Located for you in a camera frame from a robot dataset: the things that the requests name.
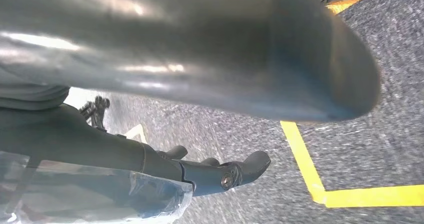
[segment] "yellow floor line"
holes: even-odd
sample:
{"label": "yellow floor line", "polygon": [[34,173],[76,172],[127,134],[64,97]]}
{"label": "yellow floor line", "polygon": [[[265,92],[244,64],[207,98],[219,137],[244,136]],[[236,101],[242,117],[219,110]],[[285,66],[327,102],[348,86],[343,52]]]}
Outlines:
{"label": "yellow floor line", "polygon": [[424,206],[424,185],[325,191],[296,123],[280,124],[314,202],[328,208]]}
{"label": "yellow floor line", "polygon": [[424,206],[424,185],[326,192],[328,208]]}
{"label": "yellow floor line", "polygon": [[306,187],[312,196],[312,200],[316,203],[325,204],[326,191],[296,123],[281,121],[281,127],[299,166],[300,173],[305,180]]}
{"label": "yellow floor line", "polygon": [[135,138],[137,135],[140,135],[140,139],[142,143],[147,144],[145,131],[143,129],[143,126],[141,124],[136,125],[135,127],[131,128],[127,133],[124,134],[129,139]]}

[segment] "black plastic part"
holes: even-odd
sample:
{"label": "black plastic part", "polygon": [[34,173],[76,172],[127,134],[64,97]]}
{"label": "black plastic part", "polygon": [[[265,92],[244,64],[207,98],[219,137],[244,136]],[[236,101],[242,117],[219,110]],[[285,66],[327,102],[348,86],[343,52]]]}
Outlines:
{"label": "black plastic part", "polygon": [[[194,196],[225,192],[231,188],[251,183],[258,179],[271,163],[268,154],[257,151],[248,156],[244,162],[228,162],[215,166],[216,162],[195,163],[180,161],[183,168],[183,180],[193,184]],[[223,178],[228,177],[228,186]]]}
{"label": "black plastic part", "polygon": [[[183,146],[157,152],[147,144],[89,126],[78,110],[68,105],[45,111],[0,108],[0,117],[0,151],[28,156],[28,170],[37,168],[41,160],[129,170],[192,183],[194,195],[202,196],[253,182],[270,164],[264,152],[255,152],[244,162],[220,166],[214,159],[181,161],[187,154]],[[230,177],[224,187],[225,175]],[[31,178],[31,172],[24,178]],[[20,189],[25,189],[24,182]]]}
{"label": "black plastic part", "polygon": [[0,151],[181,181],[178,163],[162,159],[146,144],[89,126],[68,105],[44,111],[0,108],[0,117]]}
{"label": "black plastic part", "polygon": [[103,118],[105,117],[105,110],[110,107],[109,99],[101,96],[96,96],[94,102],[87,102],[79,112],[84,116],[85,120],[91,120],[93,127],[104,129]]}

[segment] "screw head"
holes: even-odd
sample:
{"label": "screw head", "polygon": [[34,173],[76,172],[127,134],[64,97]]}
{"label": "screw head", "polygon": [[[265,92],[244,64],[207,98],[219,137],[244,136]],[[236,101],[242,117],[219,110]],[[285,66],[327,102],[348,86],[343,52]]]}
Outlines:
{"label": "screw head", "polygon": [[225,190],[228,190],[233,185],[233,176],[230,173],[225,173],[221,180],[221,185]]}

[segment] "clear plastic wrap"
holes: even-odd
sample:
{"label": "clear plastic wrap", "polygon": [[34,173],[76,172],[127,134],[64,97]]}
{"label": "clear plastic wrap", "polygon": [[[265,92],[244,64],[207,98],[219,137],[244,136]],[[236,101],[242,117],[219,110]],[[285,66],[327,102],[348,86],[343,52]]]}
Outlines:
{"label": "clear plastic wrap", "polygon": [[168,224],[193,195],[191,184],[138,172],[32,162],[0,152],[1,224]]}

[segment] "yellow tape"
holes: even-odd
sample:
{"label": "yellow tape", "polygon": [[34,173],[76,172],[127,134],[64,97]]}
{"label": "yellow tape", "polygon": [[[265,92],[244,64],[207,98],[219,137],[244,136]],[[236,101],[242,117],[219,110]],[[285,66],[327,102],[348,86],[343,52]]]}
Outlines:
{"label": "yellow tape", "polygon": [[358,2],[358,1],[360,1],[360,0],[339,1],[339,2],[327,5],[327,8],[331,9],[334,13],[340,13],[343,10],[352,6],[354,3]]}
{"label": "yellow tape", "polygon": [[328,208],[424,206],[424,185],[325,191],[296,123],[280,124],[314,202]]}
{"label": "yellow tape", "polygon": [[424,185],[326,192],[328,208],[424,206]]}
{"label": "yellow tape", "polygon": [[316,203],[324,204],[326,190],[324,189],[320,176],[318,175],[315,165],[309,156],[308,150],[306,149],[306,145],[296,123],[284,121],[281,121],[280,123],[288,144],[290,145],[291,151],[293,152],[294,159],[296,159],[297,165],[299,166],[300,173],[303,176],[306,187],[312,196],[312,200]]}

